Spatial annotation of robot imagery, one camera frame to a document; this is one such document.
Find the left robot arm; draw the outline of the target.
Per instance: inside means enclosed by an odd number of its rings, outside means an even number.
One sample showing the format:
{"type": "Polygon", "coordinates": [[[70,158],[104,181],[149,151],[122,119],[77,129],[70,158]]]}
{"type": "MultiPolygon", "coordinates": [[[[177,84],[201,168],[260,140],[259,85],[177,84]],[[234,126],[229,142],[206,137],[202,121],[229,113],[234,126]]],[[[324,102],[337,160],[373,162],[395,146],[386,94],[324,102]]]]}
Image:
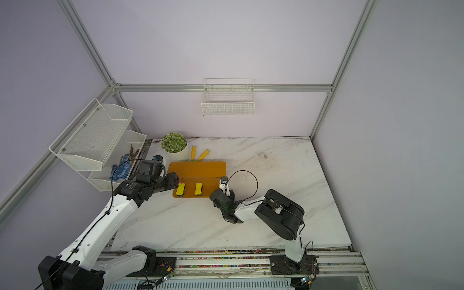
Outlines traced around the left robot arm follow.
{"type": "Polygon", "coordinates": [[[146,246],[135,246],[109,261],[99,262],[98,258],[142,203],[155,193],[176,189],[179,182],[175,173],[167,173],[162,156],[142,160],[139,170],[112,191],[100,216],[60,254],[42,260],[38,266],[40,286],[45,290],[102,290],[134,273],[143,276],[166,273],[175,261],[158,260],[156,250],[146,246]]]}

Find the yellow eraser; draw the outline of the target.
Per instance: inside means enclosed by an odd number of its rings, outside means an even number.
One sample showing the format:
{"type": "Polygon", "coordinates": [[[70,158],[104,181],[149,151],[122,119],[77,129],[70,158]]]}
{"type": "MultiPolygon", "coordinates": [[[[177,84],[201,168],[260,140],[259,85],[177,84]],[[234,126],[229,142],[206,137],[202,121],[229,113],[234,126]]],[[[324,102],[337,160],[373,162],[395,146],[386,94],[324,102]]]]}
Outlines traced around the yellow eraser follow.
{"type": "Polygon", "coordinates": [[[176,196],[183,196],[185,194],[186,185],[184,183],[179,183],[176,196]]]}
{"type": "Polygon", "coordinates": [[[203,195],[203,183],[199,182],[195,184],[195,196],[202,196],[203,195]]]}

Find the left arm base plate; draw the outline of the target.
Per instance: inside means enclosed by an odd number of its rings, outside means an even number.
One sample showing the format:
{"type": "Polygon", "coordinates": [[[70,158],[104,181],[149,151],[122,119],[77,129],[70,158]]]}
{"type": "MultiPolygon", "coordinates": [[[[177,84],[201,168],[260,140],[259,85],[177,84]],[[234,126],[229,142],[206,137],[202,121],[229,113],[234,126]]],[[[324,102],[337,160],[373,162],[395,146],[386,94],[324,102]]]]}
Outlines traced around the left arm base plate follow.
{"type": "Polygon", "coordinates": [[[176,267],[176,257],[157,257],[145,272],[147,277],[164,277],[174,272],[176,267]]]}

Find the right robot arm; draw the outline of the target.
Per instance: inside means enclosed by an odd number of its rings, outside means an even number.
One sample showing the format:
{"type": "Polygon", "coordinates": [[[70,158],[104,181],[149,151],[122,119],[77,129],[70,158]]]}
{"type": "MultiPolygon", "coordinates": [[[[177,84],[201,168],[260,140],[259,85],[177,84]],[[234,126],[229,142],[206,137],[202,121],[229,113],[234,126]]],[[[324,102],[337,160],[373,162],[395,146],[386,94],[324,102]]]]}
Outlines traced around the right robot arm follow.
{"type": "Polygon", "coordinates": [[[288,260],[294,263],[303,260],[306,249],[301,233],[305,228],[305,211],[294,201],[273,189],[248,204],[236,201],[232,192],[226,194],[221,189],[215,190],[210,195],[210,200],[229,223],[242,224],[255,219],[261,220],[286,241],[285,257],[288,260]]]}

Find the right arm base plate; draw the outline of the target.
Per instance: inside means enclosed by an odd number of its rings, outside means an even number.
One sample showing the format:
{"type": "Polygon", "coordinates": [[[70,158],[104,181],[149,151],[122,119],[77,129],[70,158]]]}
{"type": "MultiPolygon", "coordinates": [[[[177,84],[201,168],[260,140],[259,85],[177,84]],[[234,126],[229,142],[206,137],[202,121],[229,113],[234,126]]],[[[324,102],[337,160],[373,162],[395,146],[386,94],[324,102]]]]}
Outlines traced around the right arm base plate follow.
{"type": "Polygon", "coordinates": [[[319,263],[314,255],[304,254],[300,262],[286,256],[270,256],[269,263],[273,275],[309,275],[320,273],[319,263]]]}

